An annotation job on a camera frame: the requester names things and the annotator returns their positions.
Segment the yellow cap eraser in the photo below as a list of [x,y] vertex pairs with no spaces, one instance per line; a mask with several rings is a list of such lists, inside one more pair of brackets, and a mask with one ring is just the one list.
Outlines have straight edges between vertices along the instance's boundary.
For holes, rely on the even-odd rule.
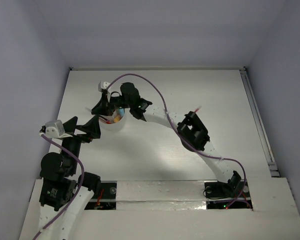
[[121,117],[120,117],[120,116],[116,116],[116,117],[113,119],[114,123],[118,123],[120,120],[121,120]]

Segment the pale blue highlighter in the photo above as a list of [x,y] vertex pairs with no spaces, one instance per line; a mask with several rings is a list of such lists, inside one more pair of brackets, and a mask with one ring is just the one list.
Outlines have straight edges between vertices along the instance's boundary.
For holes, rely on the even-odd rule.
[[121,117],[123,117],[125,115],[125,109],[124,108],[119,108],[118,112],[119,112]]

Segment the red gel pen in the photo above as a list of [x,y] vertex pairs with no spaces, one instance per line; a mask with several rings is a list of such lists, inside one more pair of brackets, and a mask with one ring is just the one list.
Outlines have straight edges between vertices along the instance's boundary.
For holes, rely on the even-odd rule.
[[107,118],[105,118],[101,115],[99,115],[98,118],[99,118],[100,121],[102,121],[105,124],[112,124],[112,122],[109,119],[107,119]]

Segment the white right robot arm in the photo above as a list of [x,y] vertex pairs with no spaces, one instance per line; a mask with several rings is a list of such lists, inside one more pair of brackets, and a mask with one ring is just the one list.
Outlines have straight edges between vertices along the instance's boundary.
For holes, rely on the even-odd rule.
[[156,123],[176,131],[182,145],[190,152],[196,153],[212,170],[216,185],[206,194],[216,193],[216,198],[238,197],[242,177],[231,168],[210,142],[208,130],[194,111],[185,115],[168,112],[165,108],[154,105],[140,97],[139,91],[131,82],[120,86],[120,91],[111,91],[110,83],[100,82],[98,91],[100,101],[91,110],[92,114],[111,116],[119,109],[128,109],[130,114],[145,122]]

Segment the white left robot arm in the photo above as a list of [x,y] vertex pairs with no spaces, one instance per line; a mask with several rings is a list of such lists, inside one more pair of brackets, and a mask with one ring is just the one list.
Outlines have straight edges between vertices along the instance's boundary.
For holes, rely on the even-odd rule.
[[33,238],[69,240],[87,203],[101,191],[100,176],[86,172],[79,159],[81,145],[101,137],[99,116],[83,125],[76,116],[66,122],[50,121],[39,135],[59,152],[47,153],[40,162],[40,216]]

